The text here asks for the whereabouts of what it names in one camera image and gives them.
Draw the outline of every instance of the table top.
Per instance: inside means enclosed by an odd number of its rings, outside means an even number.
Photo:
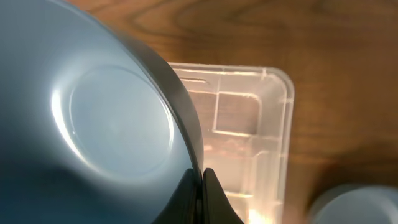
[[[168,62],[290,75],[285,224],[305,223],[313,200],[336,185],[398,186],[398,1],[71,2]]]

